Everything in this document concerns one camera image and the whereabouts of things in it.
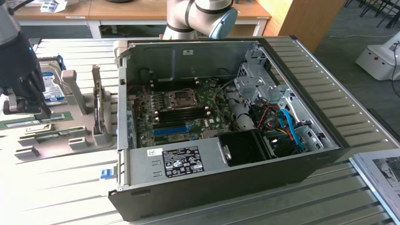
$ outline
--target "metal table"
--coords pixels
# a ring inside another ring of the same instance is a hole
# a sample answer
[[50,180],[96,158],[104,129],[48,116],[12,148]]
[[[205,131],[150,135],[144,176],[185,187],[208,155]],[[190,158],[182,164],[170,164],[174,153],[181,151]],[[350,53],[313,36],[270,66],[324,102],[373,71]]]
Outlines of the metal table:
[[[106,199],[114,180],[98,180],[101,169],[112,168],[117,162],[116,151],[9,165],[13,173],[5,173],[9,185],[2,201],[8,224],[20,221],[40,225],[393,224],[348,157],[357,152],[398,148],[400,144],[300,42],[289,37],[268,37],[266,40],[353,147],[336,163],[318,169],[298,184],[132,223],[121,220]],[[38,56],[62,55],[66,68],[77,71],[82,92],[92,91],[90,65],[100,64],[101,82],[116,95],[112,42],[109,39],[42,40],[36,53]]]

